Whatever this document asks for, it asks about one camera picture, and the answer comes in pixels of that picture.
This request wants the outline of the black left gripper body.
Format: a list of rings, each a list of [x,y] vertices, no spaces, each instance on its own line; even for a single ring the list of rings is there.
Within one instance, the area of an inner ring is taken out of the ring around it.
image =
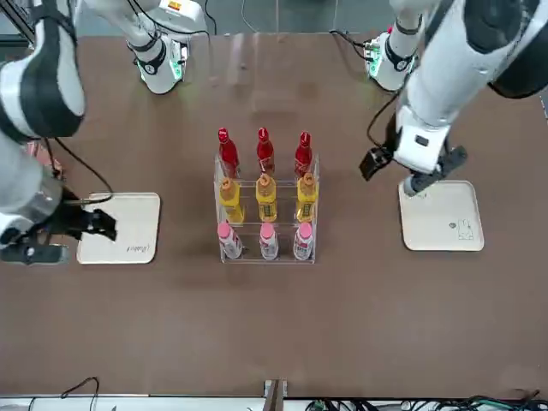
[[[467,160],[468,152],[464,146],[450,147],[444,145],[431,176],[447,177],[454,170],[464,165]]]

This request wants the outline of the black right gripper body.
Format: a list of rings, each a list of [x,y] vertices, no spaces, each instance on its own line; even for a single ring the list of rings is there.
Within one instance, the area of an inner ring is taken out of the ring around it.
[[[47,231],[52,235],[68,235],[80,240],[83,233],[89,233],[93,228],[92,214],[81,205],[61,203],[50,216]]]

